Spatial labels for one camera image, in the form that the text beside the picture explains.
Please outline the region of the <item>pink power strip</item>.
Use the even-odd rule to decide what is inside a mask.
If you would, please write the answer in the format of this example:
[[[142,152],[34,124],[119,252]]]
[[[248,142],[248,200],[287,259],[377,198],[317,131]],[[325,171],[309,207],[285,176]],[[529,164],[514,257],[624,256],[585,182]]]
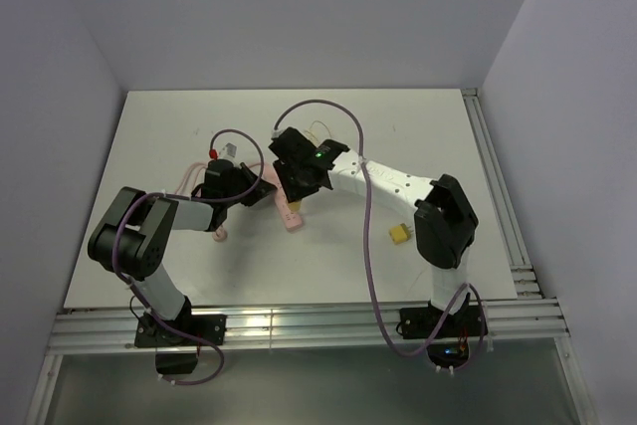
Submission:
[[[263,179],[277,187],[274,202],[285,229],[289,233],[300,230],[304,226],[303,218],[298,211],[294,211],[289,205],[280,178],[270,163],[266,163],[264,166]]]

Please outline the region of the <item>yellow plug adapter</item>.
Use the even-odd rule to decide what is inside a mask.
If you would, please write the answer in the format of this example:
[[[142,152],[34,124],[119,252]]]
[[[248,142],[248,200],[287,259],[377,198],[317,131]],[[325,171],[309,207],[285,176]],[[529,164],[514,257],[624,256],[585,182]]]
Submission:
[[[391,227],[388,234],[394,245],[401,245],[412,238],[413,228],[405,223],[400,223],[399,225]]]

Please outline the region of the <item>yellow plug with cable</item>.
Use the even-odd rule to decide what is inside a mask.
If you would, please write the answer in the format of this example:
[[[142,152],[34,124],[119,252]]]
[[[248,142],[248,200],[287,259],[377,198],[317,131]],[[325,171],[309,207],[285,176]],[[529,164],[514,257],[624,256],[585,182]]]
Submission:
[[[301,201],[289,202],[288,207],[291,212],[298,213],[301,210]]]

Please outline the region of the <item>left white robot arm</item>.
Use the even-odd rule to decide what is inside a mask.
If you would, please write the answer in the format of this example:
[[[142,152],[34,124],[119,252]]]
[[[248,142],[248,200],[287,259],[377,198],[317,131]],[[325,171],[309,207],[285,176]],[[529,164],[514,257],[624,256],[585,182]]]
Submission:
[[[159,317],[158,333],[182,344],[194,331],[190,302],[170,279],[163,256],[173,231],[213,233],[230,207],[251,207],[274,195],[277,187],[246,164],[227,159],[208,162],[203,180],[189,197],[152,195],[123,187],[88,242],[89,257],[116,274],[150,312]]]

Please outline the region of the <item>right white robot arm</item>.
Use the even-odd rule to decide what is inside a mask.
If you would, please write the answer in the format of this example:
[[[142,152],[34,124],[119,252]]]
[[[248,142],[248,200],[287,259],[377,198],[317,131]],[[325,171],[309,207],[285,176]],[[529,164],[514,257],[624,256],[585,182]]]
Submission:
[[[270,150],[288,201],[299,202],[326,188],[356,194],[368,206],[378,203],[405,219],[418,253],[432,268],[433,328],[450,335],[464,324],[463,307],[470,296],[465,254],[479,220],[455,177],[404,173],[333,139],[314,145],[292,127],[273,134]]]

